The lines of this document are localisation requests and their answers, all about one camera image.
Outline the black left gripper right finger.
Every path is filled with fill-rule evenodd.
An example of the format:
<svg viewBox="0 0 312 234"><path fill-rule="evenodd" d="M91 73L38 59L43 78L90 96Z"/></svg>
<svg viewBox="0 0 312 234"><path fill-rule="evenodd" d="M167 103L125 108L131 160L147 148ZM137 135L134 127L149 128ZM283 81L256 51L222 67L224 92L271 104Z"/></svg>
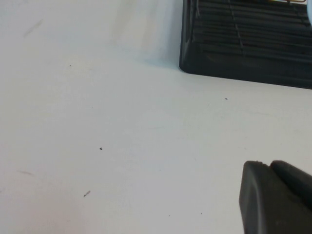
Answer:
<svg viewBox="0 0 312 234"><path fill-rule="evenodd" d="M272 170L308 207L312 207L312 176L295 166L275 160L270 164Z"/></svg>

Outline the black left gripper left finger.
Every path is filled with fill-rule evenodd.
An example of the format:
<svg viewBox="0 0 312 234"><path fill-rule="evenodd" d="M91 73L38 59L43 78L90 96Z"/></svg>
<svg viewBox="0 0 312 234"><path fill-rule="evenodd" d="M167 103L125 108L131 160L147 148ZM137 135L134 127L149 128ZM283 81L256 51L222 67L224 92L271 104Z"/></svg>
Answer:
<svg viewBox="0 0 312 234"><path fill-rule="evenodd" d="M312 208L262 162L244 163L239 206L246 234L312 232Z"/></svg>

